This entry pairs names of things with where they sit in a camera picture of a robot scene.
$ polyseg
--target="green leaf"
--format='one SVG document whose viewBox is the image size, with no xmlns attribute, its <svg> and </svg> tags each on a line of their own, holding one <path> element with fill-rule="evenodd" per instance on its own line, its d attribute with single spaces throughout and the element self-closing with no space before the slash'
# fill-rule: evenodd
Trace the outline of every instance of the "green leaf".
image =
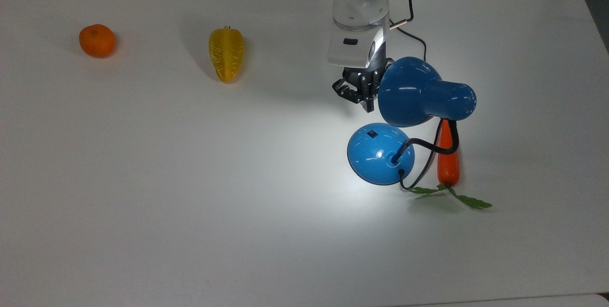
<svg viewBox="0 0 609 307">
<path fill-rule="evenodd" d="M 462 203 L 466 204 L 468 207 L 471 207 L 473 209 L 485 209 L 485 208 L 493 207 L 493 205 L 491 205 L 490 203 L 482 201 L 482 200 L 478 200 L 473 197 L 459 196 L 459 195 L 457 195 L 457 193 L 455 193 L 454 189 L 450 186 L 447 188 L 448 188 L 448 191 L 452 194 L 452 196 L 457 198 L 457 200 L 461 201 Z"/>
<path fill-rule="evenodd" d="M 439 192 L 441 189 L 433 189 L 433 188 L 423 188 L 423 187 L 413 187 L 410 188 L 408 191 L 414 194 L 433 194 L 435 192 Z"/>
</svg>

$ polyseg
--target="white table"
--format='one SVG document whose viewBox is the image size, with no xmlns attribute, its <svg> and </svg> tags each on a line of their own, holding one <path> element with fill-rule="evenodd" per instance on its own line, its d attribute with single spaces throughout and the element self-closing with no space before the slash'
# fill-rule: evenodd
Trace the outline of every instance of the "white table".
<svg viewBox="0 0 609 307">
<path fill-rule="evenodd" d="M 407 0 L 390 0 L 392 17 Z M 457 190 L 359 179 L 331 0 L 0 0 L 0 305 L 392 306 L 609 291 L 609 56 L 584 0 L 414 0 L 478 107 Z M 110 58 L 80 29 L 117 34 Z M 241 30 L 220 83 L 211 31 Z M 388 55 L 421 56 L 392 31 Z M 405 129 L 430 138 L 435 122 Z M 414 172 L 426 151 L 416 148 Z M 422 186 L 437 184 L 433 170 Z"/>
</svg>

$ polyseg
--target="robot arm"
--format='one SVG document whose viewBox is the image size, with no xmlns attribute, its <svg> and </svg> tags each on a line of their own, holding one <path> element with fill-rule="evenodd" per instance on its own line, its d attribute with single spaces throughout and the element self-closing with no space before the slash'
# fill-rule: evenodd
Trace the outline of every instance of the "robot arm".
<svg viewBox="0 0 609 307">
<path fill-rule="evenodd" d="M 389 1 L 333 0 L 332 15 L 328 61 L 344 67 L 343 79 L 335 82 L 333 88 L 340 97 L 365 103 L 365 109 L 371 112 L 387 67 Z"/>
</svg>

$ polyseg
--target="blue desk lamp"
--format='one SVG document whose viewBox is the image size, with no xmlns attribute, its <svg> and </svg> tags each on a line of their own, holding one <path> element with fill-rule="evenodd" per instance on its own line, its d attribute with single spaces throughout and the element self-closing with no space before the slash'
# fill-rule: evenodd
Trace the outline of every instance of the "blue desk lamp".
<svg viewBox="0 0 609 307">
<path fill-rule="evenodd" d="M 371 123 L 357 130 L 347 146 L 347 156 L 359 177 L 374 184 L 398 183 L 413 169 L 415 154 L 409 139 L 398 127 L 411 127 L 433 116 L 455 121 L 470 116 L 476 94 L 463 83 L 442 81 L 424 60 L 404 57 L 392 64 L 381 80 L 378 107 L 387 122 Z M 458 146 L 453 144 L 453 151 Z"/>
</svg>

